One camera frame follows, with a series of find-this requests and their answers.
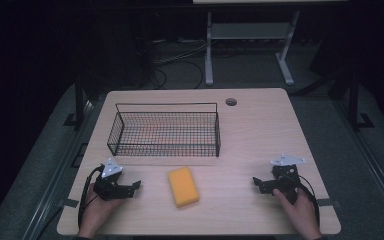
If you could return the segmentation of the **yellow sponge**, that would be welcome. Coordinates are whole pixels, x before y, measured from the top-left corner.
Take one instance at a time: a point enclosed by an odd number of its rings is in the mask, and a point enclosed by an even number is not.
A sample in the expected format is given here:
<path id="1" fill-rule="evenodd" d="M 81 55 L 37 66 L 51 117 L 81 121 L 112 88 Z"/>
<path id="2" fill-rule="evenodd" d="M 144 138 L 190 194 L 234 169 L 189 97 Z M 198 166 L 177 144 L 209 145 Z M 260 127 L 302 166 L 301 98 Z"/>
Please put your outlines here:
<path id="1" fill-rule="evenodd" d="M 200 199 L 192 173 L 188 167 L 182 167 L 168 173 L 175 205 L 180 208 Z"/>

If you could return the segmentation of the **white metal desk frame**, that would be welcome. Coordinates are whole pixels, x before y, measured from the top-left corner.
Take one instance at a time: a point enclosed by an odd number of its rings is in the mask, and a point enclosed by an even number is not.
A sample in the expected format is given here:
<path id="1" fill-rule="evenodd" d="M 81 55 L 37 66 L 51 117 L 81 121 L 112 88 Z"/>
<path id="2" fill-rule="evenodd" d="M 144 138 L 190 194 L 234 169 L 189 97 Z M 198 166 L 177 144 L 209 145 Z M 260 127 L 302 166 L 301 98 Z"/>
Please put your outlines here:
<path id="1" fill-rule="evenodd" d="M 207 13 L 206 54 L 204 59 L 205 84 L 214 84 L 212 64 L 212 43 L 215 40 L 283 40 L 280 52 L 275 54 L 276 61 L 287 85 L 295 82 L 286 63 L 286 57 L 295 33 L 300 11 L 292 14 L 289 22 L 275 23 L 216 23 L 212 21 L 212 13 Z"/>

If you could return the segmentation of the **black metal stand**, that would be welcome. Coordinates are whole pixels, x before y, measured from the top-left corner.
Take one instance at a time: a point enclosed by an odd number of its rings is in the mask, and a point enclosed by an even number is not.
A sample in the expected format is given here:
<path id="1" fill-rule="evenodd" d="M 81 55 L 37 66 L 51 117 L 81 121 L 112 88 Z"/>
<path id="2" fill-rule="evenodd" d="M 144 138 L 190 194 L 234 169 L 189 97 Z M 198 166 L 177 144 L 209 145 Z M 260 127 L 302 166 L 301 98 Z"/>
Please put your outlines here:
<path id="1" fill-rule="evenodd" d="M 362 128 L 373 128 L 374 124 L 366 113 L 358 110 L 359 106 L 359 77 L 356 72 L 352 74 L 348 95 L 348 122 L 354 131 Z"/>
<path id="2" fill-rule="evenodd" d="M 64 121 L 64 126 L 73 127 L 75 130 L 79 129 L 84 121 L 84 88 L 83 80 L 77 77 L 74 83 L 75 91 L 75 112 L 69 113 Z"/>

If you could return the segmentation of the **person's left hand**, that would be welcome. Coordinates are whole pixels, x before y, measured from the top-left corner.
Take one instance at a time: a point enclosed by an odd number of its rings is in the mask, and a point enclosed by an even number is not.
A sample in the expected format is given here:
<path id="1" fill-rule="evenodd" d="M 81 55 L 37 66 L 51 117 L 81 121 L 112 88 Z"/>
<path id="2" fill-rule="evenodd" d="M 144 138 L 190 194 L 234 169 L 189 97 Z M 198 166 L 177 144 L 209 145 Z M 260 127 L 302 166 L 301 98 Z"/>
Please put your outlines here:
<path id="1" fill-rule="evenodd" d="M 86 200 L 88 206 L 83 213 L 79 230 L 94 229 L 98 233 L 100 228 L 106 223 L 113 212 L 124 203 L 124 200 L 102 200 L 98 194 L 94 192 L 93 188 L 94 183 L 89 186 L 87 192 Z"/>

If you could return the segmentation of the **person's right hand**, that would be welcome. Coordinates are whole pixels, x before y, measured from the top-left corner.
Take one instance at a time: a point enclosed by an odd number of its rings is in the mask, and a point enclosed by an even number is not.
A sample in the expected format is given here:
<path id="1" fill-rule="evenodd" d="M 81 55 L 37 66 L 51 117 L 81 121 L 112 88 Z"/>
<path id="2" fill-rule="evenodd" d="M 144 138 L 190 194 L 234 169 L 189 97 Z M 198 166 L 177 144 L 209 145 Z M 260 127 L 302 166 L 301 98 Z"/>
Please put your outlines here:
<path id="1" fill-rule="evenodd" d="M 302 189 L 297 190 L 297 200 L 294 204 L 291 204 L 278 189 L 274 189 L 273 194 L 300 235 L 304 231 L 320 231 L 313 203 Z"/>

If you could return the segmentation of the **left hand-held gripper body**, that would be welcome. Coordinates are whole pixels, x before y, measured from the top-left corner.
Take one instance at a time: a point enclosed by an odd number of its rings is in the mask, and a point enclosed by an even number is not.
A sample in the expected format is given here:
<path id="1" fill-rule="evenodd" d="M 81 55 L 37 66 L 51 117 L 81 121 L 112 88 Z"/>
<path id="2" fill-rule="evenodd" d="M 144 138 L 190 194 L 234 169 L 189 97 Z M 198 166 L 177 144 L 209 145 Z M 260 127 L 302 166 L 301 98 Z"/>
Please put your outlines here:
<path id="1" fill-rule="evenodd" d="M 107 162 L 102 166 L 100 174 L 95 180 L 94 192 L 105 200 L 123 199 L 123 195 L 128 191 L 136 191 L 128 186 L 119 185 L 118 179 L 123 173 L 123 167 L 119 165 L 113 158 L 108 158 Z"/>

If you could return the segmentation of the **aluminium floor rail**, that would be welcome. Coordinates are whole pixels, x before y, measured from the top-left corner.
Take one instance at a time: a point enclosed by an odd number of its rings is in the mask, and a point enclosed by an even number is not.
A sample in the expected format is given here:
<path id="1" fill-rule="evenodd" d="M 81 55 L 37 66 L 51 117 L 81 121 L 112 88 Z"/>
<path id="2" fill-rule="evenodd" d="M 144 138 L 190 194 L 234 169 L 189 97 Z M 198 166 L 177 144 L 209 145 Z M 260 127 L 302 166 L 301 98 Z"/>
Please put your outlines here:
<path id="1" fill-rule="evenodd" d="M 354 124 L 349 119 L 348 109 L 343 103 L 341 103 L 340 101 L 335 101 L 333 105 L 335 106 L 335 109 L 339 112 L 339 115 L 346 124 L 347 129 L 350 132 L 352 138 L 354 139 L 354 142 L 358 146 L 360 152 L 363 154 L 365 162 L 368 165 L 368 169 L 384 198 L 384 171 L 377 162 L 374 153 L 370 150 L 360 131 L 361 128 L 365 128 L 369 124 L 369 121 L 365 120 L 363 123 Z"/>
<path id="2" fill-rule="evenodd" d="M 54 203 L 67 198 L 74 179 L 70 166 L 77 159 L 82 141 L 87 140 L 83 123 L 77 125 L 76 121 L 74 110 L 60 103 L 28 158 L 27 176 L 35 185 L 37 203 L 22 240 L 37 240 Z"/>

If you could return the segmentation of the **grey tape strip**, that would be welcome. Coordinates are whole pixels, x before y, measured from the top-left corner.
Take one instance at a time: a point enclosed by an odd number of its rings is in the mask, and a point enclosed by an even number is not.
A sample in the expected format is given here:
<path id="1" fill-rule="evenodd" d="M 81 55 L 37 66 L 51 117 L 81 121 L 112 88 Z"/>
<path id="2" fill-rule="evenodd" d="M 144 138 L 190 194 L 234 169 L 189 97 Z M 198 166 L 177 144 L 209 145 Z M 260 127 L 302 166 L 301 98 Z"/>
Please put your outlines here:
<path id="1" fill-rule="evenodd" d="M 332 200 L 330 198 L 325 199 L 317 199 L 317 203 L 319 206 L 333 206 L 333 207 L 341 207 L 339 201 Z"/>
<path id="2" fill-rule="evenodd" d="M 71 208 L 76 208 L 79 202 L 77 200 L 73 199 L 61 199 L 58 202 L 59 207 L 71 207 Z"/>

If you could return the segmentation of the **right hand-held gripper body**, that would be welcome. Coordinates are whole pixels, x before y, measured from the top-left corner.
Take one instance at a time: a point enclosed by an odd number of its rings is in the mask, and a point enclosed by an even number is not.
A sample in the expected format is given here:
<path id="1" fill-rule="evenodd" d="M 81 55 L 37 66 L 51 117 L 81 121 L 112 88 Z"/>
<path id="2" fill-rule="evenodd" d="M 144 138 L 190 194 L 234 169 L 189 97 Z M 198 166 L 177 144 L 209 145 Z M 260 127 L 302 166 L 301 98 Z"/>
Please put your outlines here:
<path id="1" fill-rule="evenodd" d="M 297 165 L 305 162 L 302 157 L 281 154 L 271 161 L 273 180 L 263 181 L 263 186 L 278 189 L 291 204 L 294 204 L 297 200 L 296 189 L 301 183 Z"/>

